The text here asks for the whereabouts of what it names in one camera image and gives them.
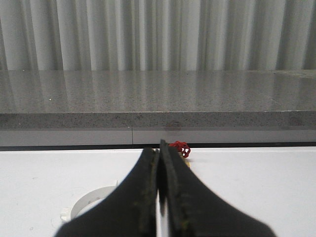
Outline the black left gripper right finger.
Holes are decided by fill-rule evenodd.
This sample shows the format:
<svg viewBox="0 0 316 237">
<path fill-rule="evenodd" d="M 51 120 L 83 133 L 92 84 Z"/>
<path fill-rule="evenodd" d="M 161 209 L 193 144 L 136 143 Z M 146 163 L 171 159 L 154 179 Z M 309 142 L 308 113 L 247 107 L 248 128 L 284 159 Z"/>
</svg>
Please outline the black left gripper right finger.
<svg viewBox="0 0 316 237">
<path fill-rule="evenodd" d="M 273 237 L 266 224 L 239 211 L 213 193 L 180 158 L 160 142 L 158 189 L 167 202 L 172 237 Z"/>
</svg>

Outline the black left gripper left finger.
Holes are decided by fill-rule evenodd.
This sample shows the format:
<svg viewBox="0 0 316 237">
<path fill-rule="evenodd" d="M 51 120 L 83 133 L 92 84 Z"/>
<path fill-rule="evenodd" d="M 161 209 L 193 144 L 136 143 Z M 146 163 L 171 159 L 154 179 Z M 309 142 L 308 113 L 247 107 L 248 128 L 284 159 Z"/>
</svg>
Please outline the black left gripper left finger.
<svg viewBox="0 0 316 237">
<path fill-rule="evenodd" d="M 58 237 L 156 236 L 157 150 L 144 148 L 121 184 L 91 210 L 64 224 Z"/>
</svg>

